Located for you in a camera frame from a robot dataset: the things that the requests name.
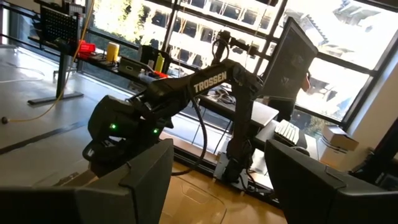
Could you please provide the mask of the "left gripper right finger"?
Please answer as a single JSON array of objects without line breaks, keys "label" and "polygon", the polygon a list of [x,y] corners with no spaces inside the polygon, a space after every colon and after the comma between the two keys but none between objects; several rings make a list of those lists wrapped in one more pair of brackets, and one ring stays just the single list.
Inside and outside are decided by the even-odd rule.
[{"label": "left gripper right finger", "polygon": [[398,191],[386,191],[266,141],[264,157],[288,224],[398,224]]}]

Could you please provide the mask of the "white box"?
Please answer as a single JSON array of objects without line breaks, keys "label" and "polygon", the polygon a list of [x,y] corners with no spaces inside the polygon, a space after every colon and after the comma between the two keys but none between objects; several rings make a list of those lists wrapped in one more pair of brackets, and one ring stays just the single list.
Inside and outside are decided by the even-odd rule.
[{"label": "white box", "polygon": [[346,155],[344,151],[332,146],[323,138],[318,140],[317,149],[320,162],[334,168],[338,168],[340,166]]}]

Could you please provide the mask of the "black pegboard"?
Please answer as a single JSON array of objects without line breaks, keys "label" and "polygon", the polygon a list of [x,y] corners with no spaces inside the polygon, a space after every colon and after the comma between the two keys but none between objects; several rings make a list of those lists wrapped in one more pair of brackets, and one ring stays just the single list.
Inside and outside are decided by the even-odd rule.
[{"label": "black pegboard", "polygon": [[57,39],[61,39],[70,45],[76,44],[79,24],[77,16],[70,16],[41,6],[40,21],[42,37],[47,42],[54,42]]}]

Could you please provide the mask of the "black desk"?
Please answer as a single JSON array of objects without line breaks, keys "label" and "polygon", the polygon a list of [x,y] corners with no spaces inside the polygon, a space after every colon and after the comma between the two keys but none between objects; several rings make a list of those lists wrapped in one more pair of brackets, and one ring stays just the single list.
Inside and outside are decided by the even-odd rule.
[{"label": "black desk", "polygon": [[70,53],[68,50],[62,49],[58,45],[53,44],[51,42],[44,41],[37,36],[28,37],[28,39],[30,39],[40,45],[43,45],[45,47],[49,47],[51,49],[58,50],[60,52],[59,68],[57,71],[58,72],[58,83],[57,83],[56,97],[60,97],[61,95],[65,95],[65,96],[67,95],[66,93],[63,93],[63,89],[66,87],[66,82],[68,80],[68,77],[67,77],[68,72],[75,71],[75,69],[73,68],[73,64],[75,63],[75,60],[86,62],[95,67],[103,69],[107,72],[114,73],[117,76],[126,78],[132,82],[138,83],[140,85],[145,85],[145,86],[154,80],[159,80],[159,79],[168,77],[166,74],[163,74],[160,72],[155,72],[148,65],[145,65],[136,60],[131,60],[131,62],[137,67],[136,70],[133,70],[133,72],[135,73],[134,75],[120,71],[120,69],[119,69],[120,66],[118,65],[118,63],[105,62],[103,59],[100,59],[99,56],[96,56],[93,54],[91,54],[88,58],[84,58],[84,57],[81,57],[81,55],[78,55],[75,59],[70,60],[69,57],[74,56],[74,52]]},{"label": "black desk", "polygon": [[[216,101],[210,96],[200,95],[200,105],[230,120],[234,119],[235,105],[228,105]],[[274,138],[274,130],[278,122],[274,120],[278,111],[255,101],[252,107],[251,121],[249,125],[249,137],[251,144],[261,151],[265,148],[268,139]]]}]

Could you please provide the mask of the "white keyboard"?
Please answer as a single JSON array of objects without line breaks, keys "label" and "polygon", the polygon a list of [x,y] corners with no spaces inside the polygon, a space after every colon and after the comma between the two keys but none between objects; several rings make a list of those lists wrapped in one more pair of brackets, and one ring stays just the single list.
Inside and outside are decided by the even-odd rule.
[{"label": "white keyboard", "polygon": [[292,123],[282,120],[275,128],[276,135],[289,144],[296,146],[300,138],[300,130]]}]

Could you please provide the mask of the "black equipment box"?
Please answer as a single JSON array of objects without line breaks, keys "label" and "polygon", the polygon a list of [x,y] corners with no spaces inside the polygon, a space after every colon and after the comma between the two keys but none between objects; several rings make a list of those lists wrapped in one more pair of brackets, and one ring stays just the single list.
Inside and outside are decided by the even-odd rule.
[{"label": "black equipment box", "polygon": [[168,52],[153,48],[151,45],[142,45],[139,47],[140,62],[147,64],[153,70],[155,70],[157,59],[160,55],[164,59],[162,73],[167,73],[172,61]]}]

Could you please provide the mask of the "black desk foot bar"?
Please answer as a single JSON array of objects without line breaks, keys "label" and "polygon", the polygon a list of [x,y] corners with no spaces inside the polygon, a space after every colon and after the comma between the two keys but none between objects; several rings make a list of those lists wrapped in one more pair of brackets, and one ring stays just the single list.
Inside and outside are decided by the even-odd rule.
[{"label": "black desk foot bar", "polygon": [[46,97],[46,98],[38,98],[38,99],[28,100],[27,103],[31,106],[35,106],[35,105],[53,103],[57,100],[69,100],[69,99],[80,98],[80,97],[84,97],[84,94],[80,93],[80,92],[73,92],[73,93],[69,93],[69,94],[63,94],[62,96],[59,96],[59,97],[51,96],[51,97]]}]

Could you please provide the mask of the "black computer monitor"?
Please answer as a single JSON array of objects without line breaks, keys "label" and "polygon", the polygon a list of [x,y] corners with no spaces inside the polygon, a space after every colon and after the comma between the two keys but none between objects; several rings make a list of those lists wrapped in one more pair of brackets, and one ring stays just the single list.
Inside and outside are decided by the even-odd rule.
[{"label": "black computer monitor", "polygon": [[318,49],[305,32],[289,17],[264,73],[261,96],[278,100],[294,100]]}]

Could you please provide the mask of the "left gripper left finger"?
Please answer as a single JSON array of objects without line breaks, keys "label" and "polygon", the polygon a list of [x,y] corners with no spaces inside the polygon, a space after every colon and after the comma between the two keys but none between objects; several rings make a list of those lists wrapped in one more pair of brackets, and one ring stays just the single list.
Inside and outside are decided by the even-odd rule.
[{"label": "left gripper left finger", "polygon": [[173,160],[164,139],[85,187],[0,187],[0,224],[158,224]]}]

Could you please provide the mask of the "grey device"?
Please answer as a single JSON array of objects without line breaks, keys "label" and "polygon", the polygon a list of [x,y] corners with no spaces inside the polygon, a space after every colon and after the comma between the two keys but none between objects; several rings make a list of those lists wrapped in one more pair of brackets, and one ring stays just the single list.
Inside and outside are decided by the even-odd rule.
[{"label": "grey device", "polygon": [[135,60],[126,57],[121,57],[119,61],[118,70],[127,75],[138,77],[143,69],[143,65]]}]

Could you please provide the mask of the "brown cardboard box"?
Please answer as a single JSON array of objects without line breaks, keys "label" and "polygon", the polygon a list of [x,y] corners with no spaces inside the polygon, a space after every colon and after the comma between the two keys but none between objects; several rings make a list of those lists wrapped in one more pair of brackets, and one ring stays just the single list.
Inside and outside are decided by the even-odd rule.
[{"label": "brown cardboard box", "polygon": [[359,145],[359,142],[354,140],[339,126],[335,125],[324,126],[322,129],[322,139],[331,146],[344,149],[346,151],[354,151]]}]

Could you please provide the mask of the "yellow green bottle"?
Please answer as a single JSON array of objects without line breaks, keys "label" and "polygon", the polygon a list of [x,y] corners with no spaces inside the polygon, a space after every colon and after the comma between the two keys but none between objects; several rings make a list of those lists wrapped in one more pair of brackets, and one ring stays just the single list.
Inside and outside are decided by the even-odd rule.
[{"label": "yellow green bottle", "polygon": [[165,58],[162,56],[161,53],[158,53],[157,60],[155,63],[155,69],[154,69],[156,72],[162,73],[164,61],[165,61]]}]

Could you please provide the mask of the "red plastic box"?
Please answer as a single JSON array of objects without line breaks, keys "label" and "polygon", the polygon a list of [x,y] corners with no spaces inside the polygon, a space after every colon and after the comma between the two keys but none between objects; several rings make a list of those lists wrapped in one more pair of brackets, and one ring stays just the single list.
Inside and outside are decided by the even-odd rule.
[{"label": "red plastic box", "polygon": [[95,54],[96,45],[88,43],[85,40],[80,41],[80,47],[78,50],[78,58],[88,59]]}]

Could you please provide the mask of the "yellow cylindrical container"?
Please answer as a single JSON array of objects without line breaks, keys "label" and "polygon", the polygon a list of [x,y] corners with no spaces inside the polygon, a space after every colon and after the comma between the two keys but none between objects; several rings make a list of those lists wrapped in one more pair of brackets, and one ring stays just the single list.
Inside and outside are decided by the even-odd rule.
[{"label": "yellow cylindrical container", "polygon": [[106,61],[107,62],[116,62],[119,55],[120,45],[114,42],[109,42],[106,50]]}]

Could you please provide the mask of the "clear plastic bin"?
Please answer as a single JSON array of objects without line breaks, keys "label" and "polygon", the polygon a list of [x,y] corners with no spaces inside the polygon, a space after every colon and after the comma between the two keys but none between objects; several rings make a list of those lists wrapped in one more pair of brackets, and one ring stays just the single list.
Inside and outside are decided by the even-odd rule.
[{"label": "clear plastic bin", "polygon": [[221,224],[226,212],[219,198],[180,177],[172,177],[159,224]]}]

